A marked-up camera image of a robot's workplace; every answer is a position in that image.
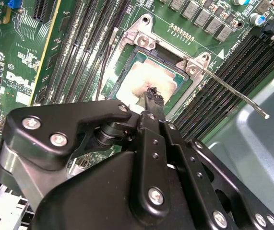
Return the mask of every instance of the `ram slot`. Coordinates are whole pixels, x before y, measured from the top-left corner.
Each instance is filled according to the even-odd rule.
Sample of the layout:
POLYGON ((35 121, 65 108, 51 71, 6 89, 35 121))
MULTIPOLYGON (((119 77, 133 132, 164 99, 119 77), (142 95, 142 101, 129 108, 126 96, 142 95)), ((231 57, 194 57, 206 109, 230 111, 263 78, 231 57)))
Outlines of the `ram slot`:
MULTIPOLYGON (((124 15, 125 15, 125 12, 127 10, 127 6, 129 6, 127 1, 120 0, 118 6, 116 7, 114 16, 109 19, 107 24, 110 26, 107 27, 107 31, 106 31, 107 36, 105 36, 101 42, 104 45, 99 48, 98 52, 95 55, 94 62, 93 62, 93 63, 95 63, 95 65, 97 65, 97 62, 101 62, 101 60, 103 59, 103 56, 106 54, 108 39, 113 31, 113 28, 115 26, 118 27, 120 25, 124 15)), ((95 77, 96 77, 96 74, 98 71, 98 69, 95 68, 95 65, 91 66, 90 71, 89 71, 89 73, 91 73, 91 74, 88 74, 86 83, 78 95, 79 102, 82 102, 86 99, 89 89, 95 80, 95 77)))
MULTIPOLYGON (((267 73, 267 66, 274 65, 274 62, 272 62, 274 61, 274 51, 269 50, 269 52, 265 52, 254 60, 255 61, 249 64, 248 68, 242 69, 241 75, 243 76, 240 78, 240 81, 234 85, 235 88, 243 94, 250 93, 254 87, 267 76, 264 75, 264 73, 267 73)), ((215 97, 213 97, 214 103, 206 108, 202 116, 199 117, 198 120, 189 121, 189 128, 185 129, 185 131, 181 130, 183 137, 190 139, 197 135, 199 138, 199 135, 203 134, 200 133, 201 130, 210 123, 213 123, 214 117, 220 117, 219 119, 226 117, 227 114, 240 103, 240 99, 237 99, 234 94, 226 89, 221 91, 220 94, 216 94, 215 97)))
POLYGON ((73 81, 68 86, 69 92, 65 100, 65 102, 67 103, 73 101, 73 97, 76 93, 76 90, 80 84, 81 79, 83 78, 83 73, 86 69, 91 53, 94 50, 95 46, 97 46, 97 43, 99 42, 99 38, 102 32, 104 31, 104 27, 106 25, 108 16, 111 14, 114 2, 115 1, 108 3, 106 7, 104 8, 104 11, 102 12, 101 17, 99 17, 99 21, 97 23, 99 26, 93 33, 94 36, 92 36, 91 39, 89 40, 89 45, 86 46, 85 49, 83 50, 82 59, 81 59, 81 62, 78 63, 76 75, 73 81))
POLYGON ((47 102, 54 99, 54 91, 57 90, 57 86, 59 85, 59 83, 61 82, 61 78, 63 77, 64 67, 66 66, 66 63, 70 58, 71 50, 78 35, 80 26, 83 22, 83 18, 87 13, 89 3, 90 0, 78 0, 75 4, 75 10, 73 13, 71 24, 69 26, 69 31, 67 32, 67 35, 65 36, 63 42, 64 47, 61 50, 61 53, 59 55, 60 58, 58 58, 56 62, 54 71, 48 84, 48 97, 46 98, 47 102))
POLYGON ((74 71, 80 60, 78 57, 80 57, 81 53, 83 53, 83 51, 87 48, 88 42, 91 40, 90 36, 93 36, 93 33, 98 24, 98 20, 100 19, 103 13, 103 9, 107 2, 108 0, 103 1, 102 5, 99 6, 100 10, 98 12, 97 12, 97 8, 98 8, 99 0, 91 2, 90 10, 86 15, 86 18, 82 24, 82 28, 79 31, 79 34, 75 41, 75 45, 73 48, 74 52, 72 53, 70 60, 65 67, 61 85, 58 87, 58 90, 56 92, 55 99, 54 99, 55 103, 58 104, 65 99, 65 95, 64 95, 64 98, 62 97, 63 97, 64 89, 67 88, 68 81, 76 78, 74 71), (90 34, 86 34, 86 32, 89 31, 89 28, 91 28, 90 34))
MULTIPOLYGON (((245 57, 252 47, 257 43, 257 38, 249 36, 241 42, 240 46, 234 51, 234 53, 224 62, 224 64, 216 71, 216 75, 228 82, 228 79, 232 76, 229 72, 234 69, 240 61, 245 57)), ((182 128, 187 120, 194 114, 199 107, 201 107, 208 96, 219 86, 219 83, 213 79, 209 79, 202 91, 197 94, 196 98, 183 109, 180 115, 175 119, 175 124, 178 128, 182 128)))
MULTIPOLYGON (((249 67, 249 65, 257 58, 259 57, 262 52, 264 52, 265 44, 263 42, 259 42, 257 45, 253 47, 249 51, 249 58, 244 58, 240 61, 240 63, 236 63, 236 67, 232 68, 230 71, 227 72, 227 75, 229 75, 229 78, 227 78, 226 83, 233 86, 235 89, 236 86, 234 84, 236 81, 242 76, 242 73, 249 67)), ((223 94, 227 90, 222 85, 216 85, 214 90, 211 91, 211 93, 207 96, 206 100, 203 100, 203 104, 200 107, 200 109, 194 111, 193 118, 192 115, 189 117, 189 122, 187 122, 185 125, 181 126, 181 130, 183 133, 188 132, 188 130, 191 129, 191 126, 194 125, 198 120, 202 118, 202 116, 205 114, 205 110, 208 110, 211 108, 217 100, 219 100, 223 94)))
MULTIPOLYGON (((260 79, 257 80, 256 83, 252 84, 249 86, 249 89, 244 92, 246 94, 249 94, 248 91, 252 91, 257 85, 259 85, 261 83, 262 80, 265 79, 266 76, 268 76, 268 74, 270 72, 272 72, 274 70, 274 64, 269 66, 266 70, 266 72, 263 73, 262 77, 260 79)), ((236 107, 239 103, 241 102, 241 100, 239 98, 236 98, 236 100, 229 106, 228 110, 230 111, 232 108, 236 107)), ((219 124, 223 119, 225 118, 225 116, 223 114, 213 117, 212 122, 201 127, 199 130, 194 130, 194 132, 186 137, 186 140, 190 139, 191 137, 198 137, 199 139, 203 139, 206 137, 207 134, 209 134, 209 132, 217 126, 217 124, 219 124)))

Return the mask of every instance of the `green circuit board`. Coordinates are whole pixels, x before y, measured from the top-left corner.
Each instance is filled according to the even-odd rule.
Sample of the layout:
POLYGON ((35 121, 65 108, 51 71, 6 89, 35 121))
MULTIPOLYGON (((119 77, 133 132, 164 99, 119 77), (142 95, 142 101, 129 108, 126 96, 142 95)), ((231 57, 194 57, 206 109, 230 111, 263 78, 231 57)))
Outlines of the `green circuit board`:
MULTIPOLYGON (((249 17, 252 13, 260 13, 260 4, 263 1, 250 0, 244 6, 235 5, 233 0, 210 0, 210 5, 206 5, 208 1, 195 0, 193 2, 198 6, 199 11, 205 10, 211 18, 219 19, 221 24, 231 30, 225 41, 218 40, 216 35, 206 32, 204 27, 183 17, 185 8, 191 3, 190 0, 132 0, 129 1, 118 25, 119 31, 112 50, 117 48, 124 32, 147 13, 153 18, 152 32, 155 35, 193 58, 202 52, 208 52, 211 55, 208 69, 215 72, 254 26, 249 22, 249 17), (178 10, 173 7, 176 4, 180 4, 178 10), (228 19, 230 15, 233 16, 231 21, 228 19)), ((108 26, 112 23, 108 16, 119 13, 117 9, 124 1, 56 0, 52 5, 49 20, 44 23, 34 18, 36 2, 36 0, 24 0, 20 7, 11 9, 7 5, 8 1, 0 0, 0 137, 5 116, 12 109, 32 105, 71 103, 76 102, 78 97, 82 101, 93 100, 102 62, 102 57, 97 54, 103 51, 100 50, 100 45, 107 40, 108 26), (92 14, 92 17, 88 19, 89 25, 104 19, 105 24, 102 25, 105 27, 100 29, 98 24, 97 28, 92 28, 92 30, 86 28, 78 31, 83 24, 74 19, 81 21, 83 14, 92 14), (71 58, 65 50, 68 42, 74 43, 72 30, 76 30, 76 37, 80 33, 85 33, 80 44, 77 44, 76 50, 72 51, 75 52, 75 58, 71 58), (95 36, 94 32, 99 35, 97 42, 87 44, 87 39, 95 36), (82 62, 82 53, 80 55, 78 53, 84 48, 82 42, 90 50, 86 55, 86 62, 82 62), (60 61, 66 56, 69 67, 60 61), (82 66, 81 71, 77 76, 80 66, 82 66), (67 79, 61 76, 63 72, 66 73, 67 79), (72 86, 75 86, 73 93, 71 92, 72 86), (69 94, 71 94, 71 99, 65 100, 69 94)), ((261 15, 268 20, 274 18, 274 5, 268 6, 268 9, 261 15)), ((108 66, 108 73, 111 74, 108 75, 101 92, 105 99, 116 97, 114 87, 121 78, 124 67, 130 64, 128 60, 134 49, 135 46, 126 45, 116 64, 108 66)), ((191 83, 189 80, 181 82, 179 79, 176 82, 180 88, 168 101, 165 108, 166 113, 191 83)), ((193 94, 186 98, 186 102, 192 99, 193 94)))

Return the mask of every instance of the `wire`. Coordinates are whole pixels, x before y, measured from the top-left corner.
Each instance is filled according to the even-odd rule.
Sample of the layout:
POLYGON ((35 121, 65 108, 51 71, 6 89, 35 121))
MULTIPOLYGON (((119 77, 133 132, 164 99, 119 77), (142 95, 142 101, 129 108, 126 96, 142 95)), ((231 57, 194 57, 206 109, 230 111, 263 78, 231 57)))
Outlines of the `wire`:
POLYGON ((105 74, 107 61, 109 59, 111 49, 112 49, 112 44, 114 42, 114 39, 116 38, 116 35, 117 35, 118 31, 119 31, 119 29, 114 27, 113 32, 112 32, 111 37, 110 37, 110 40, 109 40, 109 45, 108 45, 108 48, 107 48, 107 52, 106 52, 106 54, 104 56, 104 59, 103 59, 102 69, 101 69, 100 74, 99 74, 97 92, 96 92, 96 97, 95 97, 96 101, 98 101, 100 90, 102 88, 103 77, 104 77, 104 74, 105 74))

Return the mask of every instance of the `black ram slot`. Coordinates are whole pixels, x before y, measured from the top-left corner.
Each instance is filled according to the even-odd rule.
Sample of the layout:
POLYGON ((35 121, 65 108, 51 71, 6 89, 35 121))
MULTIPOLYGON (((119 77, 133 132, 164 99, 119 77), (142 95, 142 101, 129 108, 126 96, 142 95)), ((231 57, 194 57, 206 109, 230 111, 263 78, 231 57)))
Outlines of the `black ram slot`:
MULTIPOLYGON (((262 62, 268 63, 273 56, 274 52, 269 50, 268 53, 261 56, 261 59, 253 62, 253 65, 250 66, 251 68, 243 71, 244 77, 240 78, 240 81, 234 85, 234 88, 236 88, 241 93, 245 93, 246 88, 252 85, 253 82, 258 82, 259 77, 261 77, 260 75, 258 75, 257 78, 253 78, 252 76, 255 76, 259 71, 264 68, 262 62)), ((236 96, 227 89, 223 88, 223 91, 219 95, 215 95, 215 103, 206 109, 206 111, 202 114, 199 120, 195 121, 195 123, 193 124, 190 124, 190 127, 183 131, 185 132, 184 137, 193 135, 192 132, 194 130, 198 130, 200 129, 200 127, 204 126, 204 124, 211 122, 210 119, 212 119, 212 117, 214 117, 216 114, 228 114, 230 110, 229 108, 226 109, 226 106, 228 106, 229 102, 233 98, 236 98, 236 96)))
POLYGON ((76 31, 76 30, 79 29, 80 24, 83 21, 83 20, 81 20, 81 18, 83 19, 84 15, 86 14, 88 6, 89 6, 89 2, 90 2, 90 0, 87 1, 86 5, 84 5, 83 0, 76 1, 73 18, 72 18, 71 24, 69 26, 69 31, 67 32, 67 34, 65 36, 65 39, 63 41, 64 45, 63 45, 61 53, 59 55, 60 58, 58 58, 58 60, 56 62, 54 71, 52 73, 51 79, 48 84, 48 88, 46 91, 46 94, 48 96, 46 97, 46 99, 48 99, 52 96, 53 90, 54 90, 54 88, 56 88, 55 87, 56 80, 58 78, 60 78, 60 80, 61 80, 61 78, 63 77, 63 71, 64 71, 63 66, 66 65, 67 60, 69 58, 66 54, 66 51, 68 50, 68 52, 71 53, 71 49, 74 45, 72 42, 69 42, 69 41, 71 41, 71 37, 74 39, 77 36, 78 31, 76 31))
MULTIPOLYGON (((274 70, 274 64, 270 67, 268 67, 268 70, 266 72, 264 72, 263 76, 253 85, 250 86, 250 90, 252 91, 262 80, 264 80, 266 78, 266 76, 268 76, 268 74, 274 70)), ((230 107, 228 108, 228 110, 230 111, 231 109, 235 108, 239 103, 241 102, 240 98, 236 98, 236 100, 234 101, 233 104, 230 105, 230 107)), ((198 137, 199 139, 203 139, 206 137, 207 134, 209 134, 209 132, 217 126, 217 124, 219 124, 224 118, 225 116, 227 116, 227 114, 221 114, 220 116, 216 116, 214 117, 210 123, 206 124, 204 127, 201 127, 199 130, 195 130, 194 133, 192 133, 189 137, 186 138, 186 140, 189 140, 191 137, 198 137)))
MULTIPOLYGON (((215 74, 241 93, 249 94, 274 69, 274 44, 248 35, 215 74)), ((176 118, 185 140, 204 138, 236 109, 241 99, 210 79, 197 97, 176 118)))
POLYGON ((71 81, 71 83, 69 84, 69 92, 65 98, 66 103, 71 102, 73 100, 76 90, 80 84, 80 80, 81 80, 83 73, 85 71, 86 65, 87 65, 89 58, 91 56, 92 51, 88 52, 87 50, 88 49, 93 50, 94 47, 96 46, 96 44, 99 40, 99 36, 101 35, 104 25, 106 23, 106 18, 111 13, 112 6, 113 6, 113 2, 108 3, 108 5, 106 7, 103 7, 101 9, 101 11, 99 13, 100 15, 96 17, 97 21, 94 25, 94 28, 92 28, 89 38, 87 40, 87 44, 84 47, 82 59, 78 63, 78 68, 77 68, 75 77, 74 77, 73 81, 71 81))
MULTIPOLYGON (((228 82, 228 79, 232 77, 228 73, 237 66, 237 64, 245 57, 246 53, 251 50, 256 42, 257 38, 252 36, 247 37, 244 41, 242 41, 238 49, 236 49, 236 51, 224 62, 220 69, 216 71, 216 75, 224 81, 228 82)), ((219 83, 213 79, 209 79, 202 91, 197 94, 196 98, 191 102, 191 104, 183 110, 179 117, 177 117, 175 120, 177 127, 181 128, 186 123, 186 120, 191 117, 197 108, 201 107, 205 99, 213 93, 218 85, 219 83)))
MULTIPOLYGON (((108 26, 108 30, 106 31, 107 35, 104 37, 104 39, 102 41, 102 44, 104 44, 104 45, 99 48, 93 63, 96 64, 98 61, 101 62, 104 55, 106 54, 108 40, 109 40, 109 38, 112 34, 113 28, 116 27, 116 26, 118 27, 120 25, 121 21, 123 20, 124 15, 125 15, 126 10, 127 10, 127 7, 129 6, 128 2, 131 2, 131 1, 125 1, 125 0, 120 0, 119 1, 119 5, 116 8, 116 12, 114 14, 114 17, 111 18, 110 23, 109 23, 110 26, 108 26)), ((79 102, 82 102, 82 101, 85 100, 85 98, 88 94, 88 91, 89 91, 89 89, 90 89, 90 87, 91 87, 91 85, 92 85, 92 83, 95 79, 97 71, 98 71, 98 69, 96 69, 95 66, 92 65, 91 68, 90 68, 91 74, 89 74, 87 76, 86 83, 85 83, 82 91, 79 93, 79 97, 78 97, 79 102)))
POLYGON ((40 23, 47 23, 51 18, 55 0, 36 0, 33 18, 40 23))
MULTIPOLYGON (((260 42, 258 43, 254 49, 249 50, 249 58, 244 58, 240 63, 236 65, 236 68, 232 68, 230 72, 227 74, 230 76, 226 82, 233 86, 235 89, 239 90, 235 86, 235 83, 238 79, 244 79, 247 76, 244 74, 245 70, 250 66, 254 60, 259 57, 262 52, 265 51, 265 44, 260 42)), ((202 107, 193 114, 193 119, 189 119, 186 125, 182 126, 182 132, 186 133, 191 129, 191 125, 195 125, 195 123, 202 118, 202 116, 206 113, 206 110, 211 108, 215 103, 219 102, 219 99, 223 96, 223 94, 227 92, 227 89, 222 87, 221 85, 217 85, 214 91, 208 95, 207 100, 204 101, 202 107)))
POLYGON ((67 60, 65 61, 65 64, 63 65, 61 76, 60 76, 60 82, 58 83, 57 89, 52 98, 52 101, 54 103, 58 104, 62 98, 64 88, 70 76, 70 70, 75 63, 75 59, 78 53, 78 46, 80 45, 80 39, 83 39, 83 37, 81 37, 82 36, 81 31, 84 31, 84 28, 89 27, 90 21, 93 19, 95 15, 95 10, 97 8, 99 0, 90 1, 90 2, 91 2, 90 7, 87 8, 86 13, 82 17, 83 20, 79 24, 78 30, 76 30, 75 37, 74 39, 72 39, 70 54, 67 56, 67 60))

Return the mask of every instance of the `black pcie slot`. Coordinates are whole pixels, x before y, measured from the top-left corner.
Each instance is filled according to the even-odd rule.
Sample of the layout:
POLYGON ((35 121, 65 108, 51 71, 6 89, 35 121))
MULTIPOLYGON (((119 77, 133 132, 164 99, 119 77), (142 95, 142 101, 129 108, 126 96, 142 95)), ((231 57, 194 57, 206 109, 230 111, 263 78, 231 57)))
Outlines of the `black pcie slot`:
POLYGON ((104 8, 104 11, 103 11, 101 17, 99 17, 99 21, 97 23, 97 24, 99 24, 99 27, 95 30, 95 33, 93 32, 94 37, 91 37, 91 39, 89 41, 89 45, 87 47, 85 47, 85 49, 84 49, 83 58, 78 65, 79 67, 77 70, 77 74, 76 74, 75 78, 73 79, 73 81, 69 85, 69 93, 68 93, 68 95, 66 97, 66 101, 65 101, 67 103, 71 102, 73 100, 76 90, 80 84, 80 80, 82 79, 83 73, 84 73, 85 68, 88 64, 88 61, 90 59, 91 53, 93 52, 93 49, 95 48, 97 42, 99 41, 99 38, 104 30, 104 27, 105 27, 106 23, 108 22, 107 20, 111 14, 114 2, 115 1, 108 3, 108 5, 104 8))
POLYGON ((90 0, 88 0, 87 3, 84 5, 83 0, 78 0, 75 4, 73 18, 72 18, 71 24, 69 26, 69 31, 67 32, 67 34, 65 36, 65 39, 63 41, 64 46, 63 46, 63 48, 61 50, 61 53, 59 55, 60 58, 58 58, 58 60, 56 62, 54 71, 52 73, 51 79, 50 79, 49 84, 48 84, 48 88, 47 88, 47 92, 46 92, 47 95, 48 95, 47 98, 51 97, 51 93, 52 93, 52 90, 54 89, 54 85, 56 83, 56 79, 57 79, 58 73, 60 71, 60 68, 62 66, 65 66, 65 64, 67 62, 68 57, 65 54, 67 53, 67 51, 71 52, 71 49, 72 49, 72 46, 73 46, 73 44, 71 42, 68 42, 68 41, 70 40, 70 41, 73 42, 73 40, 75 40, 78 32, 74 33, 74 34, 72 34, 72 33, 73 33, 74 30, 79 29, 80 24, 83 21, 82 19, 83 19, 85 13, 87 12, 89 2, 90 2, 90 0), (78 23, 77 26, 75 27, 74 24, 75 24, 76 20, 79 20, 80 23, 78 23))
MULTIPOLYGON (((226 82, 229 85, 232 85, 237 90, 239 90, 239 88, 237 88, 237 86, 234 86, 236 81, 243 75, 245 70, 249 68, 251 60, 256 60, 257 57, 259 57, 259 55, 264 52, 265 44, 260 41, 253 48, 254 49, 250 49, 248 52, 249 58, 245 58, 240 63, 237 63, 236 67, 232 68, 231 71, 227 73, 229 75, 229 78, 226 80, 226 82)), ((189 130, 192 128, 191 126, 194 126, 200 119, 202 119, 202 117, 206 114, 206 110, 209 110, 209 108, 217 103, 217 101, 223 96, 225 92, 227 92, 227 90, 224 87, 219 84, 215 85, 214 90, 210 93, 210 95, 207 96, 206 100, 203 100, 203 104, 200 109, 194 111, 194 114, 192 114, 193 118, 191 119, 191 115, 189 118, 189 122, 181 127, 182 132, 189 132, 189 130)))
MULTIPOLYGON (((262 71, 264 64, 271 61, 273 57, 274 51, 271 50, 269 50, 269 52, 267 52, 264 56, 261 56, 259 60, 255 61, 253 66, 243 71, 243 74, 246 72, 246 75, 242 77, 238 83, 236 83, 234 88, 242 93, 245 93, 247 91, 245 88, 249 88, 250 85, 253 84, 253 82, 258 82, 259 77, 261 77, 260 75, 258 75, 259 71, 262 71)), ((226 109, 225 106, 227 106, 230 100, 236 98, 236 96, 224 87, 220 86, 220 88, 223 91, 222 93, 214 97, 215 102, 211 106, 206 107, 206 111, 203 112, 203 115, 196 122, 190 121, 189 128, 187 128, 185 131, 182 131, 183 133, 185 133, 184 137, 193 135, 192 130, 199 130, 200 127, 208 124, 208 122, 210 122, 212 117, 214 117, 216 114, 219 114, 220 112, 222 112, 222 114, 227 114, 229 112, 229 108, 226 109)))
POLYGON ((82 34, 82 32, 85 32, 85 30, 89 27, 90 22, 95 15, 95 10, 98 6, 99 0, 90 1, 90 2, 91 2, 90 7, 87 9, 86 14, 84 15, 84 17, 81 20, 82 23, 78 27, 78 30, 77 30, 77 33, 75 36, 75 40, 73 40, 73 46, 71 47, 70 53, 67 56, 65 65, 63 65, 64 69, 62 69, 62 73, 60 76, 60 82, 58 83, 56 92, 54 93, 54 96, 52 98, 52 101, 55 103, 59 103, 60 99, 63 95, 64 88, 68 82, 71 69, 72 69, 72 67, 75 63, 75 59, 77 57, 78 46, 80 45, 80 40, 82 40, 84 37, 84 34, 82 34))
POLYGON ((78 96, 78 101, 79 102, 82 102, 85 100, 86 98, 86 95, 88 94, 88 91, 95 79, 95 76, 96 76, 96 73, 98 71, 98 69, 96 69, 96 65, 98 62, 101 62, 102 59, 103 59, 103 56, 106 54, 106 51, 107 51, 107 45, 108 45, 108 39, 110 38, 110 35, 112 33, 112 30, 113 28, 117 25, 120 24, 120 20, 123 19, 124 15, 123 15, 123 10, 126 9, 126 6, 127 6, 127 2, 124 4, 124 0, 120 0, 119 1, 119 5, 118 7, 116 8, 116 12, 115 12, 115 15, 111 18, 110 22, 109 22, 109 25, 108 26, 108 29, 106 31, 106 36, 104 37, 103 41, 101 42, 103 44, 103 46, 100 46, 95 58, 94 58, 94 62, 95 65, 92 65, 90 70, 89 70, 89 73, 88 76, 87 76, 87 80, 86 80, 86 83, 85 85, 83 86, 82 88, 82 91, 79 93, 79 96, 78 96))
MULTIPOLYGON (((262 75, 256 80, 255 83, 251 84, 243 93, 249 94, 259 83, 266 78, 266 76, 274 70, 274 62, 272 65, 270 65, 265 72, 262 73, 262 75)), ((241 99, 238 97, 233 98, 233 103, 226 109, 226 111, 231 111, 233 108, 235 108, 239 103, 241 102, 241 99)), ((209 132, 216 127, 228 114, 229 112, 217 114, 214 117, 211 117, 211 120, 209 123, 206 123, 199 129, 195 129, 193 132, 191 132, 190 135, 188 135, 185 139, 189 140, 192 137, 196 137, 198 139, 203 139, 206 137, 209 132)))
MULTIPOLYGON (((245 38, 238 47, 238 50, 235 51, 236 55, 231 55, 224 62, 222 67, 216 71, 216 75, 227 82, 227 79, 232 77, 229 75, 229 72, 233 70, 238 63, 240 63, 240 61, 245 57, 246 53, 251 50, 257 41, 258 39, 252 36, 245 38)), ((219 84, 216 81, 209 79, 202 91, 197 94, 196 98, 191 102, 191 104, 183 110, 179 117, 176 118, 175 124, 177 127, 181 128, 186 123, 186 120, 192 116, 197 108, 202 106, 204 100, 213 93, 218 85, 219 84)))
POLYGON ((55 0, 36 0, 33 18, 43 24, 47 23, 52 14, 55 0))

